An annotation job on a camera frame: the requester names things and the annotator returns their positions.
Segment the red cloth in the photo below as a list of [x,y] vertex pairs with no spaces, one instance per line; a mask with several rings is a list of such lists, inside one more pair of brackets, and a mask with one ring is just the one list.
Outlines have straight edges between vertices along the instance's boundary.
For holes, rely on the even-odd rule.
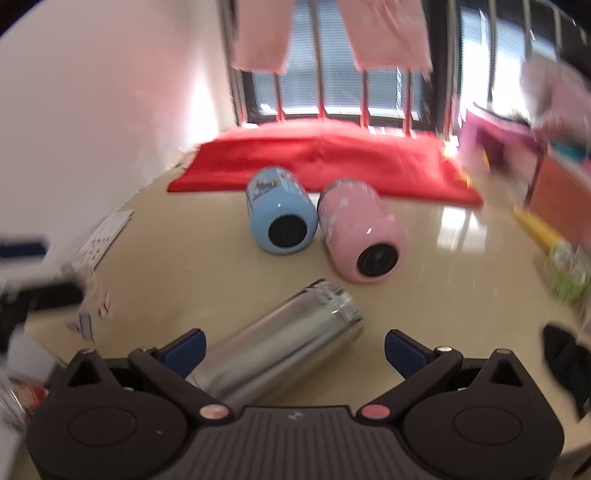
[[236,127],[202,144],[170,193],[238,191],[261,169],[281,167],[308,192],[354,179],[387,197],[480,208],[484,201],[433,135],[374,134],[337,120]]

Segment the green tape roll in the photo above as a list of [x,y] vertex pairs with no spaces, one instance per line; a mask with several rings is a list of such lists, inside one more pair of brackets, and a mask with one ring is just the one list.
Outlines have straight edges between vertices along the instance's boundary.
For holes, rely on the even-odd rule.
[[560,241],[545,259],[544,279],[556,299],[576,302],[590,284],[590,257],[583,249]]

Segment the pink trousers with dog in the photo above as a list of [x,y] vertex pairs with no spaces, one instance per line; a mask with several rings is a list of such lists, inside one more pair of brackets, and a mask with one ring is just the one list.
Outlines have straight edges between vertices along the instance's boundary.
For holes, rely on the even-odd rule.
[[[294,1],[238,1],[232,67],[287,71]],[[433,71],[428,23],[421,1],[331,1],[324,13],[324,51],[349,55],[356,70]]]

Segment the yellow tube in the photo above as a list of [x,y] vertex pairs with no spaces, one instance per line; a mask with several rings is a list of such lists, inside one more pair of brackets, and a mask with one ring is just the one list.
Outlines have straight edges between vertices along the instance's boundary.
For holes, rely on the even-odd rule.
[[559,244],[567,244],[562,235],[547,222],[520,207],[513,208],[513,216],[520,226],[546,251]]

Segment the pink sticker sheet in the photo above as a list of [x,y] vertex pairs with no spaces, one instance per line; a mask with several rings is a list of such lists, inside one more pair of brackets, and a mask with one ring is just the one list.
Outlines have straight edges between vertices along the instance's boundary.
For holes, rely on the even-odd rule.
[[127,210],[107,216],[78,249],[77,257],[95,268],[131,221],[133,213],[133,210]]

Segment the small label card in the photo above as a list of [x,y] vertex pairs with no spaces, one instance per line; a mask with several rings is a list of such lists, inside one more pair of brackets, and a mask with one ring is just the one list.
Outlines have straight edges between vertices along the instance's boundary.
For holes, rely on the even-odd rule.
[[66,328],[82,340],[96,343],[112,330],[113,301],[107,290],[88,290],[76,311],[65,320]]

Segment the blue thermos cup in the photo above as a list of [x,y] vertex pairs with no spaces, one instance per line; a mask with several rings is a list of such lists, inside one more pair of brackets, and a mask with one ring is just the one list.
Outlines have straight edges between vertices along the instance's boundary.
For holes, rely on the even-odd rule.
[[314,240],[317,208],[293,172],[261,169],[246,185],[245,199],[253,239],[267,253],[293,254]]

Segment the stainless steel cup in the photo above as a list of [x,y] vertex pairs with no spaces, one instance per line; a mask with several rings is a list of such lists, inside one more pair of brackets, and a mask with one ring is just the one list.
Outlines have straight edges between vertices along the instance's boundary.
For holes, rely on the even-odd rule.
[[239,411],[296,384],[362,331],[363,315],[353,297],[318,279],[208,348],[186,380]]

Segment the pink thermos cup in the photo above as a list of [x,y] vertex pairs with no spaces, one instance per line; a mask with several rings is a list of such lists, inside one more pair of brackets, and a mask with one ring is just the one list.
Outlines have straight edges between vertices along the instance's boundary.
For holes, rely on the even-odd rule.
[[335,271],[352,283],[377,282],[401,265],[401,222],[369,184],[342,179],[318,198],[318,222]]

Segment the salmon pink box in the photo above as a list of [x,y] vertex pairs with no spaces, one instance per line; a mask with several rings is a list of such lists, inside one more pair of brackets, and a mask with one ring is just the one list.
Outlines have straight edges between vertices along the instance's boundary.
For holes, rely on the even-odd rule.
[[590,251],[590,171],[584,166],[547,154],[528,207],[571,244]]

